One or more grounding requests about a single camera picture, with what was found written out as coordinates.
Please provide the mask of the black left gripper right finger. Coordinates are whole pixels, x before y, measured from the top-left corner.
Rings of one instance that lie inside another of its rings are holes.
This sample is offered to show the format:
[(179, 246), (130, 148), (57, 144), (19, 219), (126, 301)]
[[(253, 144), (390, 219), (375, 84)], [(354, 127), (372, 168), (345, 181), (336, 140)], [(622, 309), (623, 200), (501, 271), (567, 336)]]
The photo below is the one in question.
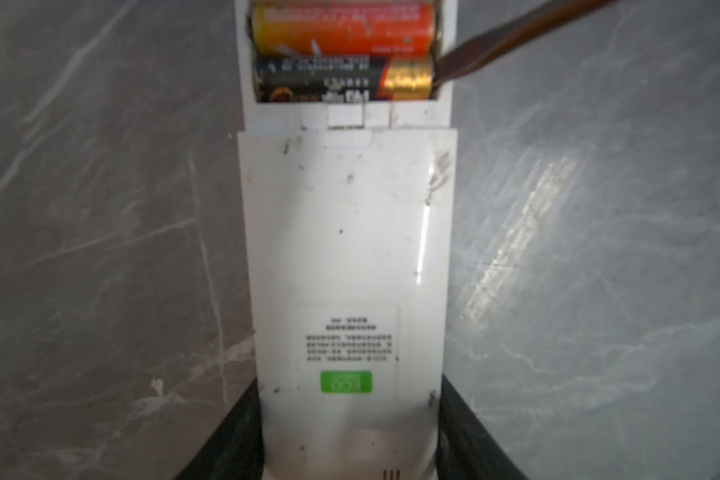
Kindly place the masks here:
[(446, 376), (442, 377), (436, 470), (444, 480), (527, 480)]

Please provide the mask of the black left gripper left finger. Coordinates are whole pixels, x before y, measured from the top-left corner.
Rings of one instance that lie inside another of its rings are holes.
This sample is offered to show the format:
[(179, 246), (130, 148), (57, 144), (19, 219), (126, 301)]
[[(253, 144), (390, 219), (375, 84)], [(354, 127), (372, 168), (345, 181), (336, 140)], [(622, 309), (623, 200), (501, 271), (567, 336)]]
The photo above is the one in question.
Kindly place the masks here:
[(254, 379), (176, 480), (260, 480), (264, 473), (259, 387)]

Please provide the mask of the black handled screwdriver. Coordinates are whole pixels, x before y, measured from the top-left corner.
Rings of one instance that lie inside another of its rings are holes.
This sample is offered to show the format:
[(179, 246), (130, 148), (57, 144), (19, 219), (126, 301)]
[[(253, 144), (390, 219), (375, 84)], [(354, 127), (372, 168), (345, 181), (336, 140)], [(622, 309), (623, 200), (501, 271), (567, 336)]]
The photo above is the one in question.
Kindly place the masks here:
[(435, 61), (433, 86), (482, 69), (511, 51), (605, 7), (612, 0), (554, 0), (477, 35)]

